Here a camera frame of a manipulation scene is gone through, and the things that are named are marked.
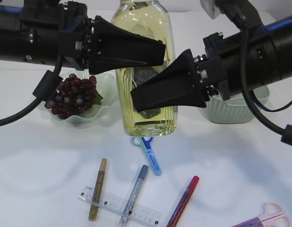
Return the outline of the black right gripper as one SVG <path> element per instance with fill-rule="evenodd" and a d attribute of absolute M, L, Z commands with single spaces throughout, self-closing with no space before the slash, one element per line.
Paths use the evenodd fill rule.
<path fill-rule="evenodd" d="M 135 109 L 145 111 L 168 106 L 206 107 L 209 96 L 230 99 L 228 75 L 220 52 L 222 33 L 203 39 L 205 54 L 193 59 L 183 51 L 165 70 L 131 91 Z"/>

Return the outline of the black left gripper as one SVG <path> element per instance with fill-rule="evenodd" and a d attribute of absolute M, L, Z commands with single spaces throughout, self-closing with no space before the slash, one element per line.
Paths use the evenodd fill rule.
<path fill-rule="evenodd" d="M 58 55 L 66 60 L 64 67 L 87 69 L 87 45 L 90 41 L 88 71 L 97 75 L 106 71 L 159 66 L 164 62 L 166 45 L 123 30 L 101 16 L 91 19 L 87 5 L 68 1 L 58 5 Z"/>

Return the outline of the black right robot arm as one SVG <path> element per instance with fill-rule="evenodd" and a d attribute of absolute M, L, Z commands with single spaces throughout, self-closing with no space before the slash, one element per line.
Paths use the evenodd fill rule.
<path fill-rule="evenodd" d="M 204 38 L 205 54 L 183 51 L 160 74 L 131 91 L 137 111 L 168 106 L 205 108 L 211 96 L 241 93 L 241 34 Z M 250 90 L 292 77 L 292 16 L 249 32 L 246 79 Z"/>

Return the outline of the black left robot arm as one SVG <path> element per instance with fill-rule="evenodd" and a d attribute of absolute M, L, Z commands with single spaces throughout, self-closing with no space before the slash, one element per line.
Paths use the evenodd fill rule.
<path fill-rule="evenodd" d="M 59 0 L 26 0 L 22 7 L 0 3 L 0 60 L 62 65 L 106 71 L 159 66 L 165 44 L 137 35 L 103 19 L 89 18 L 83 3 Z"/>

